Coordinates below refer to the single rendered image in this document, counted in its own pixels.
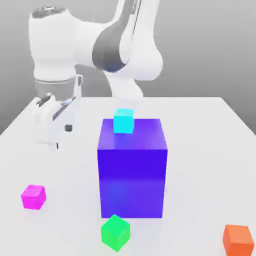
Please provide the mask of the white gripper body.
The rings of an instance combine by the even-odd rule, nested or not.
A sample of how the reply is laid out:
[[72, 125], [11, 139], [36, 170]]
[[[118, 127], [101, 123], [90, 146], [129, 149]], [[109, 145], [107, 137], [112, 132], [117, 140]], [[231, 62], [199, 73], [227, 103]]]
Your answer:
[[45, 95], [33, 108], [35, 139], [38, 143], [45, 141], [60, 142], [64, 130], [64, 121], [73, 120], [78, 112], [82, 96], [75, 95], [65, 101], [57, 101], [54, 95]]

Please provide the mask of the small cyan cube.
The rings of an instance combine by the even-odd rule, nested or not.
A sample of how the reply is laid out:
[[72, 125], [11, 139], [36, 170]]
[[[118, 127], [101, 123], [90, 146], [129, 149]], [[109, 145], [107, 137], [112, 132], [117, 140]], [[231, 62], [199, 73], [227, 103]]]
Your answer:
[[117, 108], [113, 116], [114, 133], [132, 134], [134, 126], [134, 110], [130, 108]]

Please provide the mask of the small magenta cube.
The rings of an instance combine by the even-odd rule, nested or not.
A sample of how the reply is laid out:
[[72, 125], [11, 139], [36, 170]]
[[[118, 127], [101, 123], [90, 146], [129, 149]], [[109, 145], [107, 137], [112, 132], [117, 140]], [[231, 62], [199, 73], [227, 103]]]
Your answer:
[[47, 199], [44, 186], [30, 184], [21, 194], [23, 207], [29, 210], [40, 210]]

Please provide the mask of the small green cube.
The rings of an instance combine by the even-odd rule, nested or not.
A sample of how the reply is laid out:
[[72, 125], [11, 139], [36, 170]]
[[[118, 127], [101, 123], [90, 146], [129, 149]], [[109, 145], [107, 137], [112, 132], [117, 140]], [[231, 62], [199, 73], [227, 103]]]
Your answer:
[[101, 241], [116, 252], [119, 252], [131, 237], [130, 223], [116, 214], [101, 226], [100, 231]]

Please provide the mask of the small orange cube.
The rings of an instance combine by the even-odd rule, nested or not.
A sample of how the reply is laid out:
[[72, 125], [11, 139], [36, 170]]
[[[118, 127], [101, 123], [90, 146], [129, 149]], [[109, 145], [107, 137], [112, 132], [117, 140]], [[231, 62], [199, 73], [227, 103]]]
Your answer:
[[255, 247], [250, 229], [245, 225], [226, 224], [222, 242], [226, 256], [252, 256]]

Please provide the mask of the large blue box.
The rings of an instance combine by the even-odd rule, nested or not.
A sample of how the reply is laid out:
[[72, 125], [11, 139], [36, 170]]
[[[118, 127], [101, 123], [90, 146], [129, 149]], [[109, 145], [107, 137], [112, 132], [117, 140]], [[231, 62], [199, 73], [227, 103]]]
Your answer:
[[163, 216], [168, 147], [159, 119], [136, 119], [132, 134], [104, 119], [97, 147], [102, 218]]

